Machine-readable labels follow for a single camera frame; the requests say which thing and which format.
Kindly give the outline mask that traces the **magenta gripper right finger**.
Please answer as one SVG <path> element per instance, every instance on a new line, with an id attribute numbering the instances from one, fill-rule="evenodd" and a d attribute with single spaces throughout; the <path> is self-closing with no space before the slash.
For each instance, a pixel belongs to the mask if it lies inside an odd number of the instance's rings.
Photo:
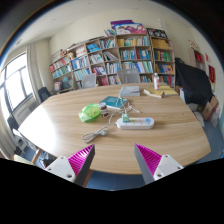
<path id="1" fill-rule="evenodd" d="M 150 184 L 183 169 L 183 166 L 172 156 L 168 154 L 160 155 L 139 144 L 134 146 L 134 154 L 145 184 Z"/>

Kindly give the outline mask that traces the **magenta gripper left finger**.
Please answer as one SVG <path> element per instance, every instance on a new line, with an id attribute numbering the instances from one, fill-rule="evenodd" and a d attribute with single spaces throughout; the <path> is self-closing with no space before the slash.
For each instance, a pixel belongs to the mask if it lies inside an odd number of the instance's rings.
<path id="1" fill-rule="evenodd" d="M 95 145 L 92 144 L 69 157 L 59 156 L 46 168 L 46 171 L 78 186 L 83 186 L 94 156 Z"/>

